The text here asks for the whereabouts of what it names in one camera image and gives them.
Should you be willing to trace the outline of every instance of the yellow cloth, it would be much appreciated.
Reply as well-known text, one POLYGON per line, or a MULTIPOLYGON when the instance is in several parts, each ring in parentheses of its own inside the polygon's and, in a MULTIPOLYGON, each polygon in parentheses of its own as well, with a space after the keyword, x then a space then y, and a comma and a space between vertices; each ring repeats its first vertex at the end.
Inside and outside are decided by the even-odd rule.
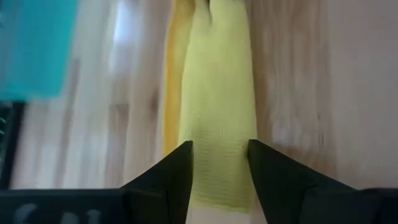
POLYGON ((164 154, 193 140, 192 202, 248 212, 256 112, 242 0, 175 0, 167 47, 164 154))

